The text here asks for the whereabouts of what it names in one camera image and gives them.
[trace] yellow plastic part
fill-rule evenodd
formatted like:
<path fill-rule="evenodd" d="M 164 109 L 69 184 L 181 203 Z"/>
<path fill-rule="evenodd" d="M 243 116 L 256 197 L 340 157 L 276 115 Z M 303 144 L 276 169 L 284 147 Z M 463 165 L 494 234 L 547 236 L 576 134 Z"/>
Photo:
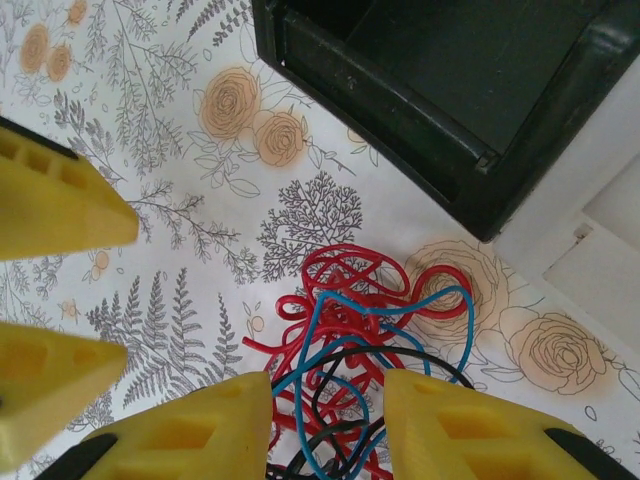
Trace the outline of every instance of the yellow plastic part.
<path fill-rule="evenodd" d="M 0 323 L 0 472 L 31 458 L 126 362 L 119 345 Z"/>
<path fill-rule="evenodd" d="M 247 373 L 93 432 L 118 437 L 83 480 L 264 480 L 271 384 Z"/>
<path fill-rule="evenodd" d="M 2 124 L 0 225 L 0 260 L 125 245 L 138 236 L 135 211 L 86 158 L 68 158 Z"/>
<path fill-rule="evenodd" d="M 571 425 L 407 370 L 385 377 L 395 480 L 592 480 L 544 433 Z"/>

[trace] black plastic box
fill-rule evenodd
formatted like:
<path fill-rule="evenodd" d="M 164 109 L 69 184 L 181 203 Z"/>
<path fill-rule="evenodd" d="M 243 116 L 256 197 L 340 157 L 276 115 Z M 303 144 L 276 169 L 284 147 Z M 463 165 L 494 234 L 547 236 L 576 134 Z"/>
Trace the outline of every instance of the black plastic box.
<path fill-rule="evenodd" d="M 639 0 L 253 0 L 260 56 L 480 240 L 640 54 Z"/>

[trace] tangled wires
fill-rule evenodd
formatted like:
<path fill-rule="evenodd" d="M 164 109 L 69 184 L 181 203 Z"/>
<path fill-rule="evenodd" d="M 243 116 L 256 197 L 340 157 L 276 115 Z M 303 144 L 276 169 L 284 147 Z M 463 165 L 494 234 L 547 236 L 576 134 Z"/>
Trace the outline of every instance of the tangled wires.
<path fill-rule="evenodd" d="M 452 286 L 426 299 L 425 286 L 436 277 L 448 276 Z M 283 429 L 297 432 L 301 450 L 287 467 L 267 465 L 271 480 L 354 480 L 364 468 L 373 480 L 391 480 L 375 451 L 384 438 L 384 419 L 369 421 L 365 392 L 375 382 L 384 385 L 383 368 L 405 368 L 401 356 L 423 361 L 425 374 L 431 364 L 442 368 L 451 382 L 473 388 L 462 375 L 471 351 L 474 309 L 469 279 L 449 265 L 425 270 L 411 287 L 404 269 L 393 259 L 356 245 L 335 245 L 312 253 L 302 265 L 303 292 L 285 295 L 276 303 L 278 315 L 292 324 L 282 335 L 282 344 L 272 347 L 245 338 L 243 342 L 269 354 L 265 370 L 273 372 L 275 434 Z M 420 342 L 403 328 L 413 315 L 447 321 L 468 311 L 468 335 L 458 368 L 425 353 Z M 411 343 L 415 350 L 388 345 L 394 337 Z M 307 359 L 310 349 L 319 349 Z M 297 366 L 292 363 L 297 357 Z M 361 372 L 346 381 L 336 377 L 341 362 Z M 329 383 L 336 385 L 330 398 Z M 277 400 L 294 406 L 294 417 L 281 413 Z M 363 418 L 344 421 L 340 413 L 357 406 Z M 320 465 L 314 450 L 327 442 L 335 457 Z M 313 470 L 301 474 L 305 463 Z"/>

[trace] floral patterned paper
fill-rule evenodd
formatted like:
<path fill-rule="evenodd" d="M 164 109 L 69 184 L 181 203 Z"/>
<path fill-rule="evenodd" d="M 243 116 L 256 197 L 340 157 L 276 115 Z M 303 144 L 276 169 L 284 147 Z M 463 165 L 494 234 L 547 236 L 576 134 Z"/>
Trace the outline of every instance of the floral patterned paper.
<path fill-rule="evenodd" d="M 116 385 L 3 478 L 34 478 L 95 428 L 261 369 L 242 337 L 279 343 L 275 300 L 300 287 L 309 252 L 340 242 L 393 256 L 412 281 L 434 264 L 465 271 L 476 388 L 575 424 L 640 475 L 639 366 L 267 67 L 248 0 L 5 0 L 0 92 L 2 115 L 89 158 L 141 224 L 133 246 L 0 264 L 3 320 L 129 352 Z M 424 294 L 450 283 L 436 277 Z M 456 364 L 466 321 L 418 318 L 409 330 Z M 373 386 L 367 405 L 380 404 Z M 289 437 L 273 455 L 297 449 Z M 384 442 L 379 458 L 389 461 Z"/>

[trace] red wire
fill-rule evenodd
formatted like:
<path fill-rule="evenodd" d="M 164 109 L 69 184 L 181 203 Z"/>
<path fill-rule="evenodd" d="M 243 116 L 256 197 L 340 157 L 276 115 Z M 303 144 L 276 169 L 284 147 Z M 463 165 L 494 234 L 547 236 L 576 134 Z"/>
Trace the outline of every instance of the red wire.
<path fill-rule="evenodd" d="M 383 274 L 386 274 L 387 278 L 397 280 L 398 285 L 393 287 L 382 284 L 378 279 L 383 278 Z M 467 276 L 450 265 L 434 265 L 425 269 L 411 285 L 409 276 L 402 266 L 379 252 L 351 244 L 319 248 L 302 263 L 304 295 L 284 295 L 276 301 L 277 315 L 284 321 L 292 322 L 282 333 L 281 345 L 265 345 L 247 337 L 242 341 L 250 348 L 270 356 L 266 362 L 265 371 L 272 371 L 276 363 L 278 364 L 273 374 L 273 380 L 278 380 L 295 369 L 293 362 L 302 349 L 316 307 L 317 295 L 322 291 L 339 292 L 368 309 L 406 307 L 424 298 L 425 286 L 439 275 L 452 277 L 455 283 L 472 292 L 471 282 Z M 414 313 L 404 314 L 394 323 L 394 326 L 399 329 L 405 328 L 414 315 L 447 322 L 463 315 L 466 310 L 467 305 L 460 298 L 460 301 L 449 309 L 424 307 Z M 314 348 L 323 348 L 345 335 L 356 336 L 371 345 L 384 345 L 395 335 L 380 328 L 382 320 L 379 315 L 370 313 L 362 315 L 346 305 L 328 299 L 320 312 L 318 324 L 311 337 L 311 345 Z M 353 346 L 356 346 L 355 343 L 350 342 L 345 344 L 344 348 Z M 405 368 L 397 355 L 386 353 L 385 356 L 395 368 Z M 360 393 L 364 394 L 373 381 L 384 385 L 384 373 L 368 355 L 348 357 L 345 364 L 350 369 L 364 370 L 350 380 Z M 323 368 L 312 369 L 304 375 L 306 390 L 302 391 L 302 409 L 307 420 L 302 428 L 309 435 L 315 435 L 324 428 L 311 409 L 313 393 L 322 383 L 322 376 L 317 373 L 323 371 Z M 278 398 L 294 402 L 294 394 L 287 390 L 281 392 Z M 330 395 L 329 400 L 318 402 L 318 410 L 320 417 L 329 425 L 333 425 L 340 421 L 340 412 L 356 404 L 357 399 L 350 395 L 349 390 L 340 387 Z M 281 438 L 283 429 L 295 431 L 299 428 L 293 416 L 278 411 L 276 399 L 273 405 L 275 432 L 274 438 L 269 443 L 269 449 L 272 449 Z M 347 434 L 338 434 L 335 438 L 342 444 L 347 444 L 357 441 L 359 435 L 360 431 L 356 430 Z M 347 455 L 351 454 L 349 448 L 346 446 L 343 448 Z M 391 473 L 380 468 L 375 451 L 367 459 L 365 469 L 371 473 L 373 480 L 393 479 Z"/>

